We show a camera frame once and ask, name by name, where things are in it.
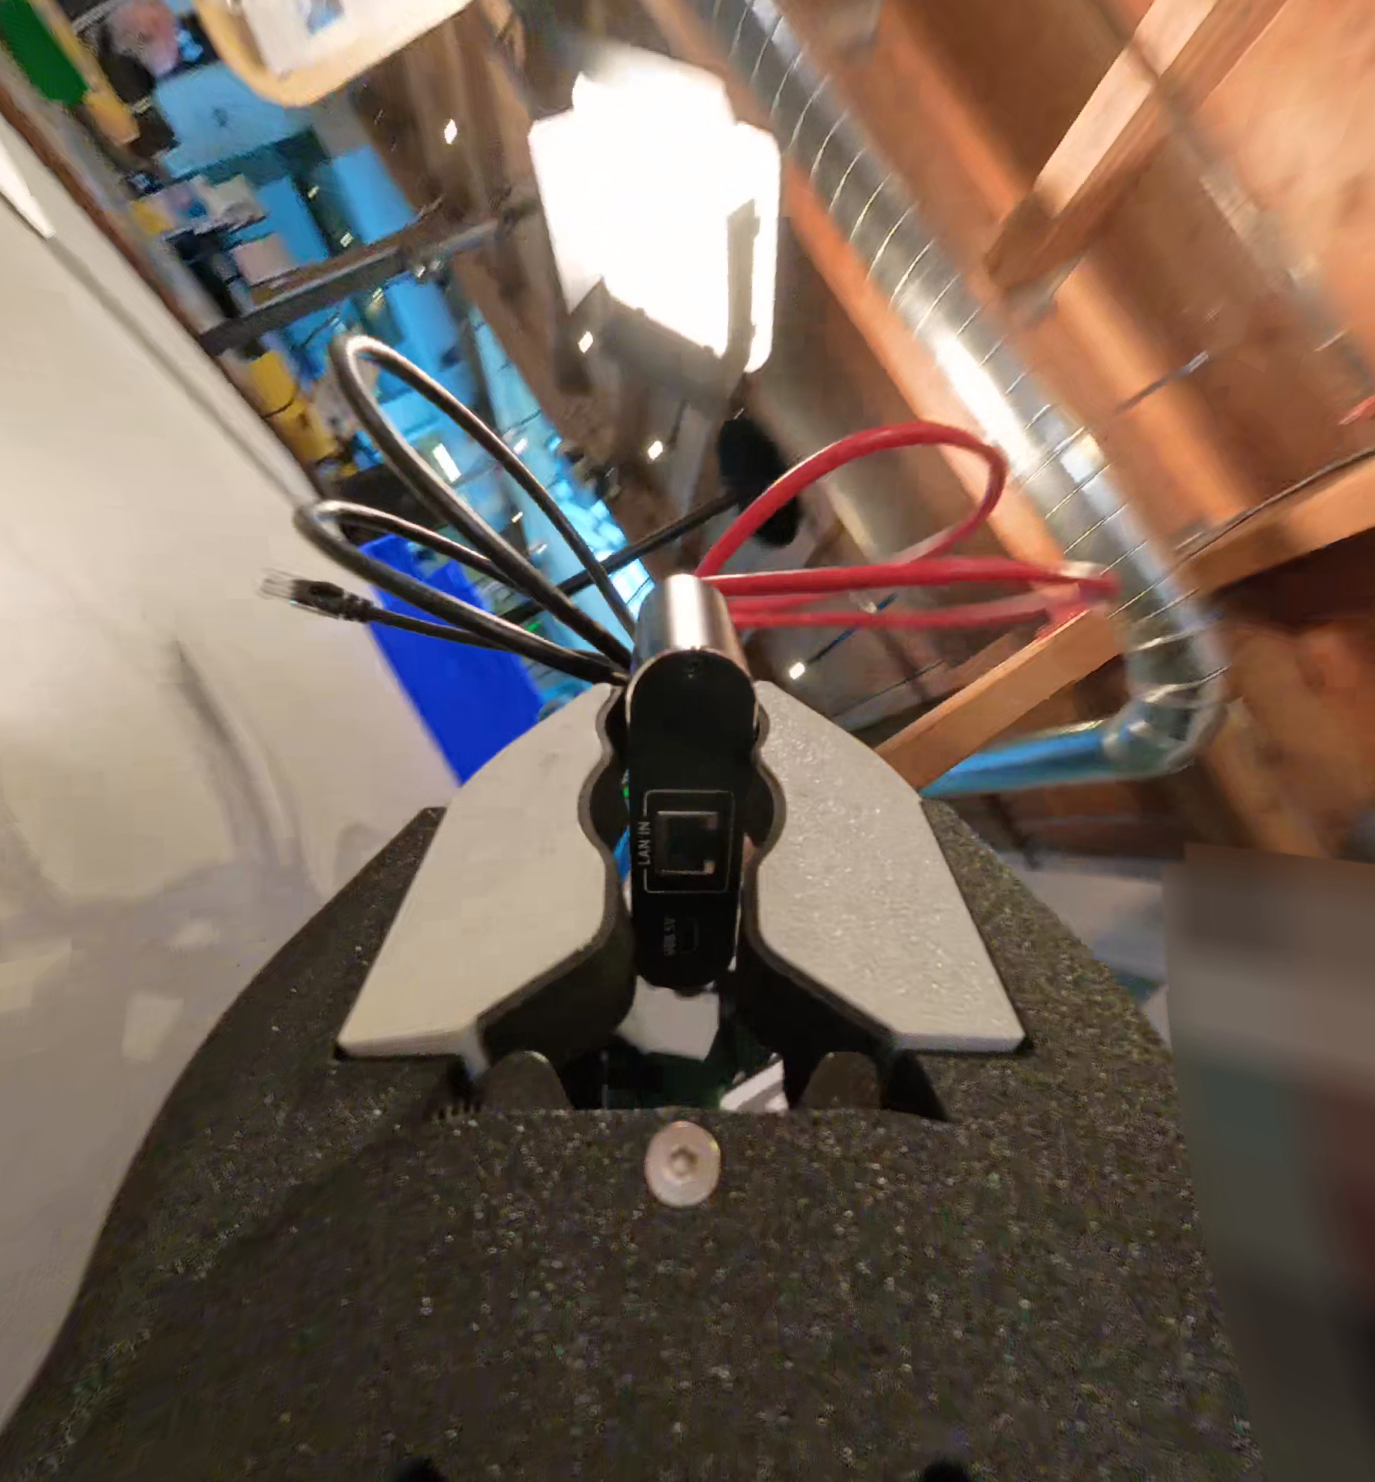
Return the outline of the large blue plastic bin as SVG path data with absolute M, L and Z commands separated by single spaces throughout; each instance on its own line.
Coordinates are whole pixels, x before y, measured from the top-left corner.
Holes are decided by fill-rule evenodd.
M 435 590 L 492 606 L 487 582 L 465 565 L 393 535 L 373 537 L 362 548 Z M 538 723 L 544 695 L 520 657 L 387 624 L 371 625 L 370 633 L 458 782 Z

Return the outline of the black network splitter box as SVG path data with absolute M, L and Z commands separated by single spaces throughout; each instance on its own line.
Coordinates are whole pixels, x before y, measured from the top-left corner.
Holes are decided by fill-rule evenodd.
M 625 692 L 637 974 L 699 993 L 731 969 L 759 700 L 723 594 L 677 573 L 642 603 Z

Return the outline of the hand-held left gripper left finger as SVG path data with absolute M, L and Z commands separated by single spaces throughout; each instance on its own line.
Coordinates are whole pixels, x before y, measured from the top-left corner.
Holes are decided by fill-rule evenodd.
M 454 796 L 338 1032 L 347 1059 L 452 1056 L 482 1076 L 517 1051 L 564 1065 L 633 1007 L 612 848 L 620 776 L 598 684 Z

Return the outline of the wooden support post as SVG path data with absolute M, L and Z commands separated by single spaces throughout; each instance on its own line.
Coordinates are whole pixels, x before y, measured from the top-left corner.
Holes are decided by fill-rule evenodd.
M 1228 709 L 1222 641 L 1206 598 L 1375 533 L 1375 446 L 1317 470 L 1206 532 L 1162 573 L 1146 546 L 1117 563 L 1117 619 L 1071 617 L 883 742 L 881 757 L 929 798 L 1151 780 L 1189 766 Z M 997 738 L 1116 657 L 1130 696 L 1117 714 Z

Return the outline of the instruction board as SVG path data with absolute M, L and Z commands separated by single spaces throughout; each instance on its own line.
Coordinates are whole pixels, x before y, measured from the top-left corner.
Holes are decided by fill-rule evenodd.
M 308 106 L 441 28 L 466 1 L 197 1 L 219 60 L 249 90 Z

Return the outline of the black pole stand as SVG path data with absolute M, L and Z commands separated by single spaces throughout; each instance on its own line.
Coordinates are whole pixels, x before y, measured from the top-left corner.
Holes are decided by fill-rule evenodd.
M 685 413 L 669 438 L 650 442 L 623 470 L 582 462 L 569 494 L 585 495 L 588 522 L 604 529 L 606 571 L 634 598 L 648 579 L 696 571 L 789 457 L 747 410 L 717 427 Z

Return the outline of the bright light panel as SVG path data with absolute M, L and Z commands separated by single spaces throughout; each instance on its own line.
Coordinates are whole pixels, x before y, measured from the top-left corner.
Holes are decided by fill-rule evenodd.
M 739 120 L 712 71 L 590 49 L 571 106 L 530 126 L 566 309 L 602 288 L 748 373 L 770 358 L 783 206 L 775 136 Z

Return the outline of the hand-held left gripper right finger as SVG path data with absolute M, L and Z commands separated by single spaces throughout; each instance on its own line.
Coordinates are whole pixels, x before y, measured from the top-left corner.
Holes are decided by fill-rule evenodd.
M 919 791 L 769 681 L 758 761 L 772 825 L 742 924 L 791 988 L 892 1051 L 1013 1053 L 1025 1029 Z

